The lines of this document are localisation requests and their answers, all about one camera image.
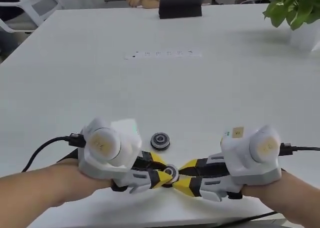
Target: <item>round metal ring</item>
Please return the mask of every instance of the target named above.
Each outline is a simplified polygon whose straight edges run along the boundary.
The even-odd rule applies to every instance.
[[[165,188],[170,188],[173,186],[173,183],[179,180],[179,170],[172,164],[167,164],[164,172],[172,176],[172,180],[168,183],[163,184],[162,186]]]
[[[156,133],[151,137],[151,146],[157,151],[164,151],[170,146],[170,138],[166,133]]]

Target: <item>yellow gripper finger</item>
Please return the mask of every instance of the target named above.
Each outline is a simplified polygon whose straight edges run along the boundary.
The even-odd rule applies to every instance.
[[[191,197],[200,197],[201,177],[187,177],[173,183],[173,187]]]
[[[195,167],[197,164],[197,159],[193,159],[193,160],[190,160],[188,163],[186,163],[184,166],[182,166],[180,170],[183,170],[183,169],[186,169],[186,168],[191,168],[191,167]]]
[[[155,153],[153,153],[153,152],[150,152],[150,155],[151,155],[151,158],[152,158],[152,160],[153,160],[154,162],[167,165],[167,164],[161,159],[161,157],[158,156],[157,154],[155,154]]]
[[[151,180],[150,189],[159,188],[163,184],[168,183],[173,178],[171,175],[159,170],[150,170],[149,176]]]

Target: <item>black cable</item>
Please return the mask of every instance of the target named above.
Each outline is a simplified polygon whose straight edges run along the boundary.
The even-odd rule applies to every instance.
[[[280,145],[279,156],[293,155],[296,151],[320,151],[318,147],[291,146],[290,143]]]
[[[278,212],[272,211],[272,212],[261,214],[261,215],[250,216],[250,217],[247,217],[247,218],[231,221],[229,223],[221,224],[221,225],[215,226],[214,228],[233,227],[235,225],[243,224],[243,223],[255,220],[255,219],[261,219],[261,218],[264,218],[264,217],[267,217],[267,216],[271,216],[271,215],[274,215],[274,214],[278,214]]]
[[[67,141],[70,142],[71,138],[69,136],[63,136],[63,137],[57,137],[57,138],[53,138],[49,141],[47,141],[46,143],[44,143],[43,145],[41,145],[31,156],[29,162],[26,164],[25,168],[21,171],[21,172],[26,172],[30,166],[32,165],[34,159],[36,158],[36,156],[44,149],[46,148],[48,145],[57,142],[57,141]]]
[[[320,151],[318,147],[291,146],[293,151]]]

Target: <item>white power strip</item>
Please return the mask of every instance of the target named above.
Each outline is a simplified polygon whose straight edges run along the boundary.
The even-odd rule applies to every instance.
[[[150,59],[150,58],[186,58],[202,57],[199,50],[163,50],[163,51],[136,51],[125,56],[125,59]]]

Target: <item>small label sticker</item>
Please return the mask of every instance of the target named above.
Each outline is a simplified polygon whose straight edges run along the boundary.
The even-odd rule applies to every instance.
[[[232,138],[239,139],[244,136],[244,127],[236,127],[232,130]]]

